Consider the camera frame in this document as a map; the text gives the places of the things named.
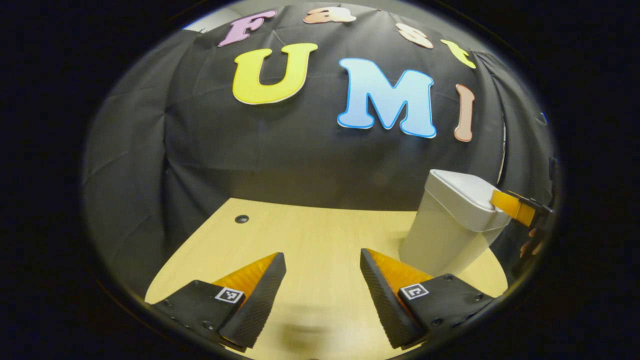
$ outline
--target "table surface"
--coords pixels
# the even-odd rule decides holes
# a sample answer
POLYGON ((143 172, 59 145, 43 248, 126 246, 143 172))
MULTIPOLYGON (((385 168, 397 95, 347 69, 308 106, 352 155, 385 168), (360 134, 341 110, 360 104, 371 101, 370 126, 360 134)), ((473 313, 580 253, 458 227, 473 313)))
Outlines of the table surface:
MULTIPOLYGON (((360 272, 360 249, 368 247, 399 259, 399 246, 414 218, 415 211, 229 199, 162 267, 145 301, 155 304, 189 281, 214 282, 264 256, 283 252, 287 273, 271 315, 254 348, 243 355, 280 360, 387 359, 408 350, 389 345, 360 272), (249 216, 249 221, 236 223, 238 215, 249 216)), ((458 277, 492 297, 507 289, 490 249, 458 277)))

